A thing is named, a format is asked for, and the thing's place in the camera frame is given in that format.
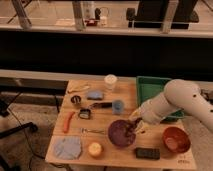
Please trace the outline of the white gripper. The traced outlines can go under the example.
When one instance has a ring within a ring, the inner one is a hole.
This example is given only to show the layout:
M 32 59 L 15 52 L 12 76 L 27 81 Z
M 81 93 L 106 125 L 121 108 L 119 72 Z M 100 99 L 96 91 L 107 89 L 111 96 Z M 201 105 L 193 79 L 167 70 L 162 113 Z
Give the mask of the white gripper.
M 144 122 L 142 120 L 142 116 L 141 116 L 139 108 L 137 108 L 130 114 L 128 120 L 130 124 L 132 125 L 135 133 L 140 133 L 143 131 Z

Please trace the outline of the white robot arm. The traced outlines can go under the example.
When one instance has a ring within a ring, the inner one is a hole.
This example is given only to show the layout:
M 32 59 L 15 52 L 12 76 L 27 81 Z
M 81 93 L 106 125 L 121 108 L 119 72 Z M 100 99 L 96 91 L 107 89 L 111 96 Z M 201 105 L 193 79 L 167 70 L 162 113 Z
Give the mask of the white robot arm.
M 144 124 L 159 124 L 178 110 L 192 115 L 213 132 L 213 105 L 201 95 L 201 89 L 195 82 L 182 79 L 169 81 L 162 92 L 134 110 L 129 120 L 134 122 L 141 119 L 136 128 L 138 132 L 143 129 Z

